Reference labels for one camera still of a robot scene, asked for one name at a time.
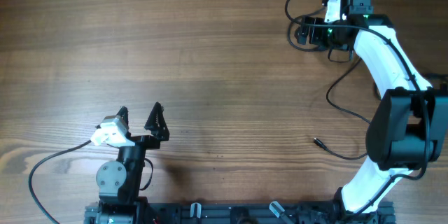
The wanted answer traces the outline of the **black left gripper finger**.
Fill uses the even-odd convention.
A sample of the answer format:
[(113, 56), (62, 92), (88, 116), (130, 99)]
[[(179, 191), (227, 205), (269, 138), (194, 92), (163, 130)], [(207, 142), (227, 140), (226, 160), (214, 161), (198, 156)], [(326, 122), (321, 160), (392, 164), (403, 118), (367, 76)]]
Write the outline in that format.
[(163, 116), (164, 108), (161, 103), (156, 102), (144, 125), (144, 129), (150, 131), (151, 135), (160, 141), (169, 140), (169, 129)]
[(120, 110), (115, 115), (118, 124), (121, 124), (123, 126), (129, 125), (129, 111), (126, 106), (122, 106)]

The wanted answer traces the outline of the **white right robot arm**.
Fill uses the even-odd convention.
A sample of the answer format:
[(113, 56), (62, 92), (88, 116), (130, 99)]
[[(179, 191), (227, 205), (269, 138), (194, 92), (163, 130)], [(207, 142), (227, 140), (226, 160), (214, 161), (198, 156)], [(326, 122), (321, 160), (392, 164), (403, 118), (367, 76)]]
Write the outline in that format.
[(371, 0), (321, 0), (313, 13), (290, 17), (288, 42), (304, 52), (347, 51), (367, 66), (380, 96), (368, 120), (364, 162), (339, 188), (329, 223), (384, 221), (379, 209), (399, 181), (417, 181), (436, 161), (447, 133), (447, 92), (435, 89), (412, 65), (393, 23)]

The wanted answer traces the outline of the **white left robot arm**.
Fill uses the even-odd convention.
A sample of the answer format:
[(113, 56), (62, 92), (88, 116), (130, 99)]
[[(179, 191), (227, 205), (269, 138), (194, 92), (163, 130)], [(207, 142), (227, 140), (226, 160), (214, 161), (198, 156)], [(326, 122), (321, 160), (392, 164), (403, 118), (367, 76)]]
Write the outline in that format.
[(90, 140), (99, 146), (105, 143), (118, 149), (116, 160), (104, 163), (97, 171), (99, 202), (85, 209), (85, 223), (159, 223), (159, 217), (148, 199), (139, 193), (151, 181), (141, 185), (147, 150), (157, 150), (169, 140), (169, 129), (163, 116), (164, 108), (157, 102), (143, 126), (150, 133), (133, 136), (129, 127), (129, 111), (120, 108), (116, 115), (106, 116)]

